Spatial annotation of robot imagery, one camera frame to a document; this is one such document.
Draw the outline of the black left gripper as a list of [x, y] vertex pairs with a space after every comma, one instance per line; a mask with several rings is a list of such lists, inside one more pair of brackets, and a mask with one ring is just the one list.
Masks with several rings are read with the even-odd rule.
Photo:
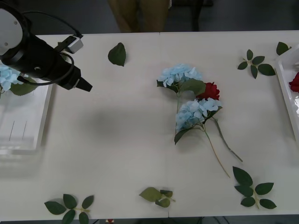
[[90, 92], [93, 86], [82, 78], [80, 69], [75, 66], [74, 59], [65, 52], [59, 52], [54, 61], [48, 80], [67, 90], [78, 88]]

